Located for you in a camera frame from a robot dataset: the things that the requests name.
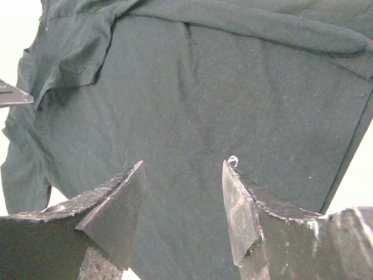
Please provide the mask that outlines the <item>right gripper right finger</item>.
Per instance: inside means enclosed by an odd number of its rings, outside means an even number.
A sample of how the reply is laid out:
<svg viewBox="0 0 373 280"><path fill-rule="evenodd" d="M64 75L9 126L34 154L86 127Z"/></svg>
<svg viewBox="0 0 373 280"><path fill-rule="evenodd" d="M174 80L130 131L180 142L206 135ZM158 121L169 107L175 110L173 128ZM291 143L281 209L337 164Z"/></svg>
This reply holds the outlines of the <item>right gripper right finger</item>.
<svg viewBox="0 0 373 280"><path fill-rule="evenodd" d="M371 279L372 208L321 215L257 186L229 161L222 183L242 279Z"/></svg>

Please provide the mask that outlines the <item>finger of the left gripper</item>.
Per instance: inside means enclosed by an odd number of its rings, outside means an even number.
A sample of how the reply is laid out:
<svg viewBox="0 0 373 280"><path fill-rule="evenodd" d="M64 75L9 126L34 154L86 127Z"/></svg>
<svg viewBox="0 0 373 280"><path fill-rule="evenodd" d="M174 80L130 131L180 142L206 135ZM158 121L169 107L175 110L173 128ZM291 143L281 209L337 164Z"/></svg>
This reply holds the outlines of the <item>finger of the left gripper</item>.
<svg viewBox="0 0 373 280"><path fill-rule="evenodd" d="M12 107L23 104L32 104L34 97L8 83L0 81L0 106Z"/></svg>

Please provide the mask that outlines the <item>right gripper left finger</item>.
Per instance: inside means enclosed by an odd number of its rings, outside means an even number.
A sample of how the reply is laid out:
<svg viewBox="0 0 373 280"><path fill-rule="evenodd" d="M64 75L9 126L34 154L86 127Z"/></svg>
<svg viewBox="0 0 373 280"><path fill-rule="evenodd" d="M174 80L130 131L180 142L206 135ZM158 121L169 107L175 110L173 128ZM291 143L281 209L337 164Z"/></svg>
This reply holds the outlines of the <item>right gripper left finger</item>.
<svg viewBox="0 0 373 280"><path fill-rule="evenodd" d="M121 279L145 186L143 161L97 188L1 218L2 279Z"/></svg>

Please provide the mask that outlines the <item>black t shirt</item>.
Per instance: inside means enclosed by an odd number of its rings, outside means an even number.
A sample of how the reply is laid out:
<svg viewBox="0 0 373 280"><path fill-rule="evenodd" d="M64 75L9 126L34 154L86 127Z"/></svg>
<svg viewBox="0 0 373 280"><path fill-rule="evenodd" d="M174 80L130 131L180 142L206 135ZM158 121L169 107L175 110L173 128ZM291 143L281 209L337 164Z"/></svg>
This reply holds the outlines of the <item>black t shirt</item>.
<svg viewBox="0 0 373 280"><path fill-rule="evenodd" d="M42 1L1 167L9 214L142 159L141 279L238 279L222 163L323 212L372 119L371 1Z"/></svg>

